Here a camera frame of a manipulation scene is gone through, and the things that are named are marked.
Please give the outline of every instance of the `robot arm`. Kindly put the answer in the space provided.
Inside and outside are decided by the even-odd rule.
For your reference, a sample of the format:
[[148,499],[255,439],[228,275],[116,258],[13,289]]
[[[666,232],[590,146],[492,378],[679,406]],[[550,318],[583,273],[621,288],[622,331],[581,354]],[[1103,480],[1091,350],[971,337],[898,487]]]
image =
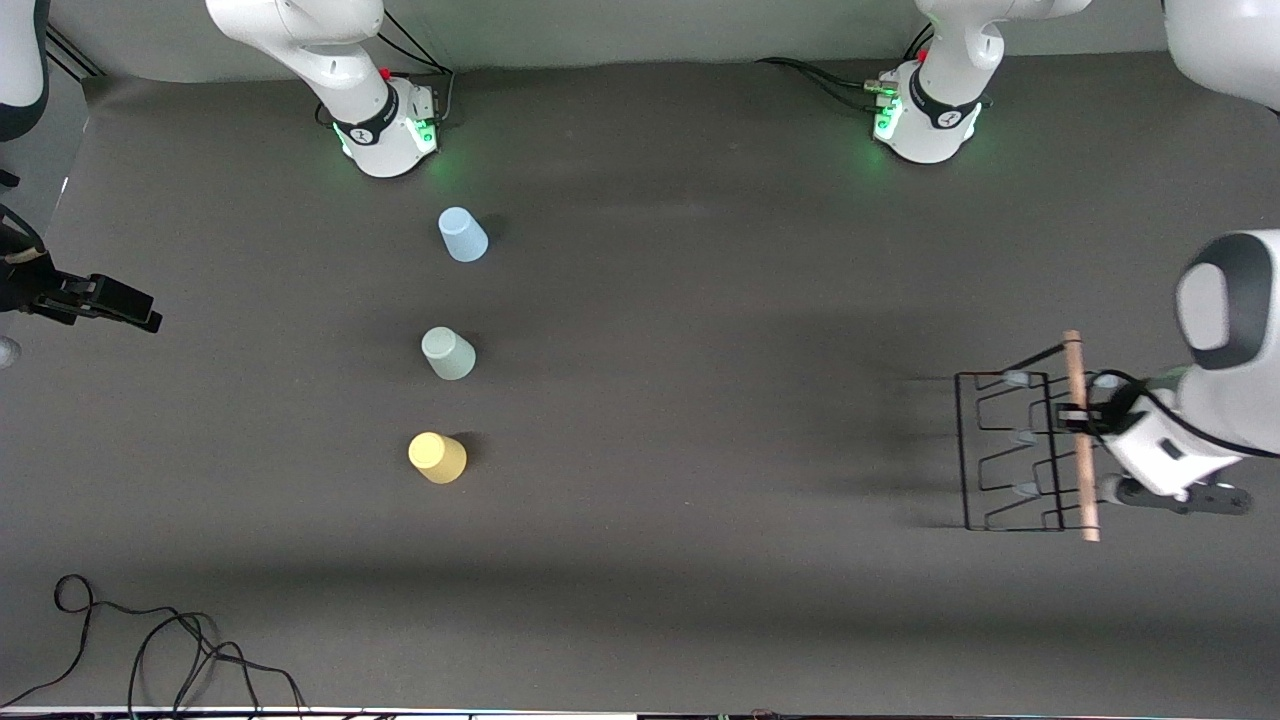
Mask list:
[[1165,32],[1183,74],[1280,110],[1280,3],[1165,0]]
[[1176,302],[1196,364],[1133,383],[1100,410],[1125,470],[1151,493],[1185,500],[1243,456],[1280,452],[1280,231],[1207,245]]
[[49,0],[0,3],[0,142],[15,140],[36,127],[49,102],[45,27]]
[[[1280,0],[1165,0],[1165,27],[1187,77],[1280,108]],[[1187,501],[1242,457],[1280,454],[1280,231],[1207,245],[1176,301],[1196,364],[1130,384],[1101,407],[1103,441],[1133,477],[1102,488],[1112,501]]]
[[1005,58],[1004,20],[1037,20],[1078,13],[1089,0],[916,0],[933,23],[923,61],[908,60],[882,73],[901,100],[877,122],[873,137],[913,163],[941,163],[973,135],[979,99]]
[[383,24],[381,0],[206,0],[219,29],[293,70],[334,118],[365,173],[407,173],[435,151],[429,88],[384,78],[360,46]]
[[[5,219],[15,227],[5,224]],[[155,333],[163,316],[151,310],[151,304],[150,295],[114,278],[82,278],[58,270],[36,231],[0,205],[0,313],[44,315],[65,325],[79,318],[106,318]],[[0,365],[12,363],[12,341],[0,350]]]

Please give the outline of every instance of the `wall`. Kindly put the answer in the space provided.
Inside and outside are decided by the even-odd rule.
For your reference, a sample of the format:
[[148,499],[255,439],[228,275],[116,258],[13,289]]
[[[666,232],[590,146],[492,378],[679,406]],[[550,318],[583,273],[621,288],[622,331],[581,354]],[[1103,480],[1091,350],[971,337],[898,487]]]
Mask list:
[[[909,0],[385,0],[436,56],[461,69],[646,60],[890,58],[923,24]],[[202,0],[59,0],[54,23],[115,74],[175,82],[288,72],[223,37]],[[388,33],[394,28],[388,23]],[[1157,0],[1096,0],[1078,15],[1005,26],[1015,55],[1160,50]],[[379,64],[412,63],[376,42]]]

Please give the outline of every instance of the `cable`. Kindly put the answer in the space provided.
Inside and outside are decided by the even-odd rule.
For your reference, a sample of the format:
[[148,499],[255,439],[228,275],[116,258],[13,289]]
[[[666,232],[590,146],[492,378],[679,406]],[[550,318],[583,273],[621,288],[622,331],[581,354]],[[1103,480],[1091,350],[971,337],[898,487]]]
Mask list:
[[101,77],[101,76],[99,76],[99,73],[95,73],[93,68],[88,67],[88,64],[84,60],[82,60],[79,56],[77,56],[74,53],[72,53],[70,49],[67,45],[63,45],[63,42],[60,40],[58,40],[58,36],[55,36],[54,33],[50,32],[50,33],[46,35],[46,37],[49,37],[49,40],[52,41],[52,44],[56,45],[58,49],[61,50],[63,54],[67,55],[68,59],[70,59],[73,63],[76,63],[77,65],[79,65],[81,69],[84,70],[84,74],[87,74],[88,77]]
[[396,26],[396,29],[401,31],[401,35],[403,35],[404,37],[407,37],[408,41],[413,44],[413,47],[417,47],[419,51],[422,53],[424,56],[426,56],[426,59],[429,60],[428,61],[429,65],[435,65],[443,73],[453,73],[453,70],[451,70],[449,68],[445,68],[444,65],[442,65],[440,63],[438,63],[435,60],[435,58],[433,58],[431,54],[426,51],[426,47],[422,47],[422,44],[419,42],[412,35],[410,35],[408,31],[404,29],[404,26],[399,24],[399,20],[396,19],[396,15],[393,15],[390,10],[387,10],[387,19],[389,19],[392,22],[392,24]]
[[827,82],[832,82],[832,83],[838,85],[841,87],[851,87],[851,88],[856,88],[856,90],[861,90],[863,88],[863,83],[860,83],[860,82],[855,82],[855,81],[851,81],[851,79],[845,79],[845,78],[842,78],[842,77],[840,77],[837,74],[829,73],[829,72],[819,68],[818,65],[814,65],[813,63],[805,63],[804,60],[796,60],[795,58],[769,56],[769,58],[760,58],[759,60],[756,60],[756,63],[765,63],[765,64],[769,64],[769,65],[782,65],[782,67],[786,67],[786,68],[794,68],[794,69],[800,70],[800,72],[809,72],[809,73],[813,73],[813,74],[820,77],[822,79],[826,79]]
[[[67,585],[72,582],[78,582],[84,588],[84,594],[87,596],[87,601],[83,606],[69,607],[65,602],[63,602],[63,592],[67,589]],[[88,646],[88,628],[93,619],[93,610],[97,607],[110,607],[111,610],[123,612],[125,615],[151,615],[155,612],[169,614],[169,618],[161,620],[156,626],[151,629],[151,632],[147,633],[146,638],[142,641],[142,644],[138,647],[137,655],[134,655],[133,657],[133,666],[132,670],[129,671],[129,689],[128,689],[129,717],[136,719],[133,714],[133,693],[134,693],[134,685],[140,679],[140,673],[142,670],[142,660],[146,656],[147,647],[160,630],[163,630],[164,628],[169,626],[173,623],[180,625],[182,629],[186,630],[187,634],[189,634],[196,641],[196,655],[192,659],[191,669],[187,671],[187,676],[183,680],[182,688],[178,691],[178,694],[174,696],[173,707],[175,714],[178,708],[182,706],[183,700],[186,700],[187,693],[196,684],[196,680],[200,678],[200,675],[205,671],[206,667],[211,667],[214,664],[218,662],[228,662],[241,667],[242,675],[244,678],[244,687],[248,691],[251,701],[253,702],[255,711],[261,710],[262,703],[259,701],[257,691],[253,688],[253,682],[248,673],[250,670],[283,675],[289,684],[289,691],[293,694],[293,702],[298,710],[298,717],[300,719],[302,717],[302,706],[306,705],[306,701],[302,698],[302,691],[298,688],[298,684],[293,679],[293,675],[291,675],[284,670],[280,670],[279,667],[270,667],[268,665],[260,665],[257,662],[246,660],[243,650],[241,650],[241,647],[233,642],[223,642],[219,644],[214,644],[212,642],[210,642],[210,639],[205,635],[204,625],[201,625],[201,619],[209,621],[210,625],[214,624],[214,620],[205,612],[179,612],[175,607],[168,605],[160,607],[151,607],[148,610],[134,610],[132,607],[125,607],[123,605],[118,605],[115,602],[110,602],[106,600],[96,600],[93,597],[92,585],[90,585],[88,580],[83,575],[77,575],[77,574],[63,575],[61,578],[59,578],[58,584],[54,585],[54,606],[59,611],[67,612],[68,615],[78,615],[81,612],[84,614],[84,623],[83,625],[81,625],[81,639],[79,639],[79,647],[76,651],[76,657],[72,659],[70,665],[67,666],[67,670],[63,670],[61,675],[54,678],[47,683],[41,683],[38,685],[28,688],[27,691],[19,693],[13,700],[0,705],[0,708],[9,707],[10,705],[20,702],[31,693],[49,688],[51,685],[56,685],[58,683],[65,680],[76,670],[76,667],[79,666],[81,660],[84,657],[84,648]],[[227,648],[233,650],[234,655],[225,652]]]
[[928,37],[924,36],[924,33],[929,32],[931,29],[933,29],[933,23],[924,23],[924,27],[920,28],[920,32],[915,33],[915,38],[911,40],[911,44],[906,46],[906,51],[902,53],[904,60],[915,59],[915,54],[920,51],[919,49],[923,47],[924,44],[928,42],[931,37],[933,37],[932,33]]
[[28,238],[31,238],[32,247],[35,247],[41,252],[49,252],[49,250],[45,249],[45,240],[40,237],[40,233],[36,232],[36,228],[31,227],[31,224],[27,223],[27,220],[23,220],[22,215],[10,210],[8,205],[0,202],[0,222],[3,222],[5,218],[13,220],[13,224],[18,225],[18,229],[20,229]]
[[444,113],[440,114],[439,122],[449,119],[449,113],[453,111],[453,81],[457,79],[458,74],[449,70],[449,88],[444,91]]
[[83,82],[83,78],[81,78],[78,74],[73,73],[70,68],[68,68],[67,65],[64,65],[63,61],[58,59],[58,55],[54,55],[52,53],[50,53],[47,50],[45,50],[45,55],[50,60],[52,60],[54,64],[56,64],[59,68],[61,68],[63,72],[65,72],[67,74],[72,76],[72,79],[74,79],[76,82]]
[[[1202,429],[1197,428],[1196,425],[1193,425],[1189,421],[1187,421],[1181,415],[1174,413],[1172,409],[1170,409],[1167,405],[1165,405],[1165,402],[1162,400],[1160,400],[1158,397],[1156,397],[1156,393],[1153,393],[1149,389],[1147,389],[1147,384],[1144,382],[1142,382],[1138,378],[1130,375],[1129,373],[1123,373],[1120,370],[1111,370],[1111,369],[1098,370],[1097,374],[1093,375],[1093,378],[1089,380],[1088,389],[1091,392],[1092,392],[1093,384],[1097,382],[1097,379],[1101,378],[1101,377],[1103,377],[1103,375],[1112,375],[1115,378],[1120,378],[1121,380],[1132,384],[1134,387],[1134,389],[1138,391],[1139,395],[1142,395],[1143,397],[1146,397],[1147,400],[1149,400],[1151,404],[1155,405],[1157,410],[1160,410],[1161,413],[1164,413],[1166,418],[1169,418],[1170,420],[1172,420],[1174,424],[1176,424],[1181,429],[1189,432],[1190,434],[1198,437],[1199,439],[1202,439],[1202,441],[1204,441],[1204,442],[1207,442],[1210,445],[1216,445],[1216,446],[1221,447],[1222,450],[1229,450],[1229,451],[1231,451],[1231,452],[1234,452],[1236,455],[1247,455],[1247,456],[1251,456],[1251,457],[1280,459],[1280,454],[1267,452],[1266,450],[1258,450],[1256,447],[1249,447],[1247,445],[1234,443],[1231,441],[1222,439],[1222,438],[1220,438],[1220,437],[1217,437],[1215,434],[1211,434],[1211,433],[1208,433],[1206,430],[1202,430]],[[1092,404],[1088,401],[1088,393],[1085,393],[1085,405],[1088,405],[1088,406],[1092,407]],[[1096,430],[1091,432],[1089,434],[1092,434],[1094,437],[1098,437],[1098,433]]]
[[846,90],[859,88],[860,90],[861,88],[861,83],[855,83],[852,81],[847,81],[845,78],[841,78],[838,76],[828,73],[827,70],[824,70],[824,69],[822,69],[822,68],[819,68],[817,65],[813,65],[810,63],[805,63],[803,60],[795,60],[792,58],[760,58],[759,60],[756,60],[756,63],[765,63],[765,64],[769,64],[769,65],[783,65],[783,67],[791,68],[794,70],[797,70],[804,78],[806,78],[809,82],[814,83],[815,86],[818,86],[819,90],[822,90],[823,92],[826,92],[827,95],[829,95],[832,99],[835,99],[837,102],[840,102],[841,105],[844,105],[846,108],[851,108],[854,110],[860,110],[863,113],[878,113],[879,111],[879,108],[877,108],[874,105],[865,105],[865,104],[861,104],[861,102],[855,102],[855,101],[850,100],[846,95],[841,95],[836,88],[833,88],[829,85],[827,85],[829,82],[829,83],[833,83],[833,85],[836,85],[836,86],[838,86],[841,88],[846,88]]
[[76,60],[77,65],[83,67],[90,73],[90,76],[92,77],[106,76],[106,70],[104,70],[97,63],[90,59],[90,56],[86,55],[84,51],[81,50],[78,45],[72,42],[69,37],[67,37],[67,33],[54,27],[52,23],[49,23],[46,36],[50,37],[59,47],[61,47],[63,53],[67,53],[67,55],[69,55],[72,60]]
[[413,60],[415,63],[421,63],[424,65],[430,65],[430,67],[435,68],[436,70],[439,70],[442,74],[447,74],[447,73],[452,73],[453,72],[453,70],[445,68],[444,65],[436,63],[435,60],[426,60],[424,58],[419,58],[417,55],[410,53],[408,50],[404,50],[399,45],[396,45],[389,37],[387,37],[385,35],[383,35],[380,32],[378,33],[378,38],[381,40],[383,42],[385,42],[387,45],[390,45],[392,50],[398,51],[401,55],[404,55],[406,58]]

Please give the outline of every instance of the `dark gray mat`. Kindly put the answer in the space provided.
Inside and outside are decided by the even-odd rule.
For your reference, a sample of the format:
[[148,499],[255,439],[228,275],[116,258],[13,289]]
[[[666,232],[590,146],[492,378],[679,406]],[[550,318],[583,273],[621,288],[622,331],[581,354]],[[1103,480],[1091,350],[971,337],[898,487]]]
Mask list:
[[[81,571],[319,705],[1272,715],[1280,466],[1231,471],[1245,519],[948,529],[932,378],[1068,327],[1093,365],[1183,361],[1172,283],[1280,223],[1280,128],[1160,55],[1011,59],[992,94],[920,168],[778,68],[471,73],[443,152],[380,182],[301,83],[99,88],[49,245],[168,319],[15,323],[0,687],[61,669]],[[474,265],[452,204],[494,234]],[[471,378],[430,374],[434,324]],[[465,433],[453,486],[408,466],[425,429]],[[123,701],[145,625],[100,621],[32,701]]]

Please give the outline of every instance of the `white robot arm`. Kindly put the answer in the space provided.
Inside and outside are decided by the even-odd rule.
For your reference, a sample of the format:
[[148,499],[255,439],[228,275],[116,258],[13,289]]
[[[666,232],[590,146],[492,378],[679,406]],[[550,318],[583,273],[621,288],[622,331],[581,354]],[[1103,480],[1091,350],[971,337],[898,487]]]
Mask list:
[[0,0],[0,142],[36,127],[49,102],[49,0]]
[[[1124,469],[1156,496],[1187,500],[1243,456],[1280,454],[1280,231],[1208,243],[1176,302],[1196,364],[1130,383],[1100,410]],[[1123,502],[1121,480],[1105,483],[1103,497]]]
[[877,119],[873,137],[913,163],[941,163],[973,135],[979,99],[1005,56],[1002,20],[1038,20],[1079,13],[1089,0],[915,0],[933,23],[922,63],[881,73],[897,99]]
[[[1166,0],[1165,26],[1189,78],[1280,108],[1280,0]],[[1142,491],[1189,501],[1242,457],[1280,454],[1280,231],[1211,242],[1176,301],[1196,364],[1130,383],[1102,406],[1103,441],[1133,477],[1103,484],[1115,502],[1151,505]]]
[[431,91],[384,78],[360,46],[383,23],[381,0],[206,0],[219,29],[275,58],[334,118],[343,151],[366,174],[411,170],[435,151]]

